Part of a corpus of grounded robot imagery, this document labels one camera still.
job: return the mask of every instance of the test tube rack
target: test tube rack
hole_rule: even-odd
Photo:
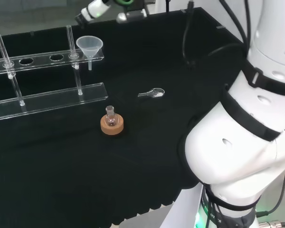
[[[103,83],[81,86],[79,63],[101,61],[102,50],[88,58],[81,49],[75,49],[72,27],[66,26],[70,49],[26,56],[9,57],[0,35],[0,74],[7,74],[17,97],[0,101],[0,120],[16,116],[34,114],[68,106],[86,104],[108,98]],[[22,96],[16,72],[46,67],[71,65],[74,71],[76,87],[41,94]]]

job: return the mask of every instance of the green light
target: green light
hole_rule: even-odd
[[[195,223],[198,223],[200,220],[200,214],[197,213],[196,216],[195,216]]]
[[[206,224],[204,223],[204,221],[203,221],[203,219],[201,218],[200,214],[197,213],[196,216],[195,216],[195,224],[194,224],[194,226],[195,226],[196,228],[204,228],[205,225],[206,225]]]

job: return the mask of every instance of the plastic funnel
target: plastic funnel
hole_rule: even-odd
[[[84,36],[78,38],[76,44],[88,59],[92,59],[102,48],[103,41],[98,37]]]

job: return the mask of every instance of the funnel stem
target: funnel stem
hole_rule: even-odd
[[[89,61],[89,70],[92,70],[92,61]]]

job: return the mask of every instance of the white robotic arm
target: white robotic arm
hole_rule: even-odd
[[[124,12],[119,13],[116,21],[126,23],[134,20],[141,20],[148,16],[148,10],[144,0],[93,0],[81,13],[75,17],[79,25],[92,23],[95,18],[106,13],[112,4],[120,5]]]
[[[264,0],[247,60],[227,101],[192,129],[185,146],[193,173],[214,196],[235,206],[256,202],[285,170],[285,0]],[[252,210],[221,209],[234,219]]]

